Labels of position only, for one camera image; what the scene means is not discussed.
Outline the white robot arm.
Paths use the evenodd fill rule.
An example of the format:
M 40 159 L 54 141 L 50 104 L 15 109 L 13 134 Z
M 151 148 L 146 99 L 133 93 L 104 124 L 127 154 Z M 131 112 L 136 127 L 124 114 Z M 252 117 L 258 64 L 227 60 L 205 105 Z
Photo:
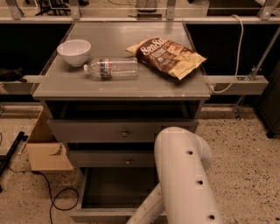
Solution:
M 159 183 L 126 224 L 151 224 L 161 214 L 168 224 L 222 224 L 206 175 L 212 152 L 202 137 L 180 127 L 163 129 L 154 157 Z

